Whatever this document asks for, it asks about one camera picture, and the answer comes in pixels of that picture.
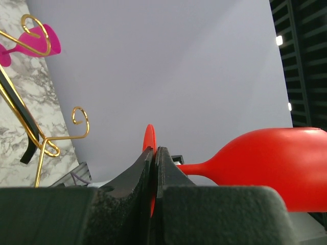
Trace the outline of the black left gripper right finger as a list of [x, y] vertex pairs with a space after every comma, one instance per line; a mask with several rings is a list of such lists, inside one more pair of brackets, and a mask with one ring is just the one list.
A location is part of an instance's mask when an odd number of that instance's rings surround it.
[[156, 244], [296, 244], [285, 205], [268, 187], [197, 186], [159, 147]]

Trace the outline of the magenta wine glass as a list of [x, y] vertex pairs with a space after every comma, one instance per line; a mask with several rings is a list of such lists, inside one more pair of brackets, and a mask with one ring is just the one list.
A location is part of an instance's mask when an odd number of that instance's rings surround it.
[[[50, 38], [50, 42], [51, 42], [51, 51], [48, 54], [48, 56], [60, 54], [61, 53], [61, 44], [60, 44], [57, 34], [49, 25], [43, 24], [43, 26], [44, 26], [45, 30], [47, 31], [49, 38]], [[27, 33], [23, 33], [23, 34], [21, 34], [21, 36], [19, 37], [18, 40], [40, 52], [45, 52], [46, 51], [46, 40], [45, 40], [45, 36], [44, 36], [44, 33], [42, 32], [41, 27], [31, 28], [31, 32], [40, 35], [40, 38], [32, 37]], [[22, 53], [27, 56], [41, 58], [41, 55], [31, 52], [19, 44], [16, 44], [16, 46], [14, 48], [9, 49], [9, 50], [7, 50], [3, 45], [1, 45], [1, 66], [8, 67], [11, 65], [10, 54], [13, 52], [19, 52], [19, 53]]]

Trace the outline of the black left gripper left fingers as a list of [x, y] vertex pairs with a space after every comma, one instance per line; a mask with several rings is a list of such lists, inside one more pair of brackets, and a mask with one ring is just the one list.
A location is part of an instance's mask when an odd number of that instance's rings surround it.
[[2, 188], [1, 244], [148, 244], [152, 160], [100, 188]]

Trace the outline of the red wine glass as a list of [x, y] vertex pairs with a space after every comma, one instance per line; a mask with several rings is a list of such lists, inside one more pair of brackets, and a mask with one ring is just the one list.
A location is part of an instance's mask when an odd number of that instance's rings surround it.
[[212, 158], [178, 168], [219, 186], [268, 186], [290, 212], [326, 212], [326, 131], [266, 128], [245, 133]]

